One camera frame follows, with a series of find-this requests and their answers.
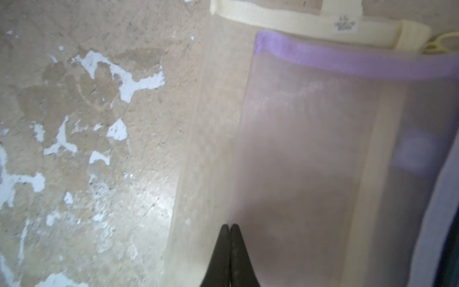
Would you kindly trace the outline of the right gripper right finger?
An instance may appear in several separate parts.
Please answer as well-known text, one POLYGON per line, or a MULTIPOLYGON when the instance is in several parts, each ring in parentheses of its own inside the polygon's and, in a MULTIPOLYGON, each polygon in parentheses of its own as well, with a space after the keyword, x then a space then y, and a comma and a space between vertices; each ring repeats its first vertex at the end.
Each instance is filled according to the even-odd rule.
POLYGON ((231 226, 230 284, 232 287, 260 287, 239 225, 231 226))

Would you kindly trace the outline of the purple mesh pouch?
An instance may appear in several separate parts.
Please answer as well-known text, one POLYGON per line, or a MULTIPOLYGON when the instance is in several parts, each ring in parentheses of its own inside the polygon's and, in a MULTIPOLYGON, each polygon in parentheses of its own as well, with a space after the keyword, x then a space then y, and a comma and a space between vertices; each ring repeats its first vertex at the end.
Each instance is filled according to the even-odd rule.
POLYGON ((228 210, 259 284, 433 286, 458 127, 458 55, 259 32, 228 210))

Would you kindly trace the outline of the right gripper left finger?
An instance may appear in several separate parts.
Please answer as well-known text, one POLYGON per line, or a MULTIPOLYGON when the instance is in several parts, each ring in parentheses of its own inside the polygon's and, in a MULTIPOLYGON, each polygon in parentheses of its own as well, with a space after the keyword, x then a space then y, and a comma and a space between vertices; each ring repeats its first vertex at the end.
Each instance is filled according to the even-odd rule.
POLYGON ((231 268, 231 232, 224 224, 219 232, 210 263, 200 287, 229 287, 231 268))

